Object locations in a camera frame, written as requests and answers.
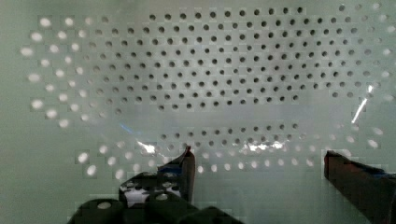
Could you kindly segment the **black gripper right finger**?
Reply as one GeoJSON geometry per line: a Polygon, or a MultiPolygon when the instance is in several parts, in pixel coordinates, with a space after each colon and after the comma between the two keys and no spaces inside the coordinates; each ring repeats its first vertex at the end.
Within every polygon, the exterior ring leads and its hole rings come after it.
{"type": "Polygon", "coordinates": [[[372,224],[395,224],[395,174],[329,150],[324,176],[372,224]]]}

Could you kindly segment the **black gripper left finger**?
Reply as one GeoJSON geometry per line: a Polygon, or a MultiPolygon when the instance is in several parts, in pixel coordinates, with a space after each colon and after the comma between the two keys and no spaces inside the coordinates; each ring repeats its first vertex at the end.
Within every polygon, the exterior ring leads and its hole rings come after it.
{"type": "Polygon", "coordinates": [[[156,172],[142,172],[119,187],[119,200],[127,207],[144,203],[152,192],[171,192],[187,202],[192,201],[195,180],[195,156],[186,146],[177,158],[161,165],[156,172]]]}

